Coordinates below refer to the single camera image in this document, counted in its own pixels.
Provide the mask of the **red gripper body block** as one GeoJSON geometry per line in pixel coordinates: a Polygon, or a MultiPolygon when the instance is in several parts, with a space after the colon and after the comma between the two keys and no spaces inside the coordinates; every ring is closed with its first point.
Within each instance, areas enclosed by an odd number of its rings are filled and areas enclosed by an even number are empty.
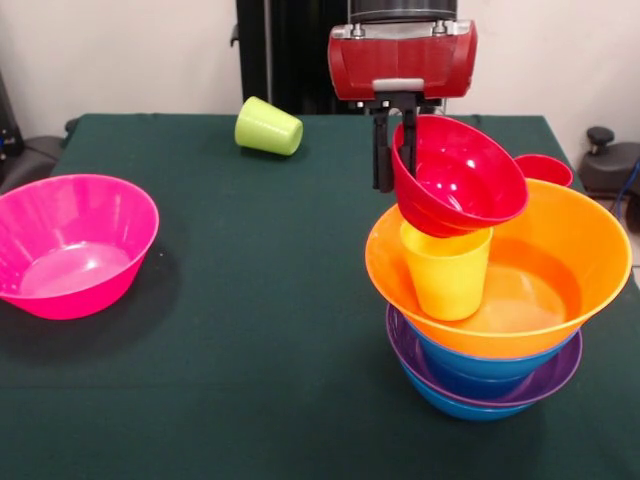
{"type": "Polygon", "coordinates": [[[396,92],[460,98],[471,85],[477,44],[470,20],[338,25],[329,34],[331,81],[343,101],[396,92]]]}

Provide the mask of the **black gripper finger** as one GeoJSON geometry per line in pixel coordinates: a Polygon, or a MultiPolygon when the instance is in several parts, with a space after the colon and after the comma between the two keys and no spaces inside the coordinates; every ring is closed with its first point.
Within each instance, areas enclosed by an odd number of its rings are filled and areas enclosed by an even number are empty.
{"type": "Polygon", "coordinates": [[[404,108],[403,117],[403,144],[401,147],[401,159],[411,176],[416,175],[416,132],[417,115],[416,108],[404,108]]]}
{"type": "Polygon", "coordinates": [[[394,189],[394,173],[391,149],[388,144],[388,108],[372,111],[374,121],[373,135],[373,188],[381,193],[390,193],[394,189]]]}

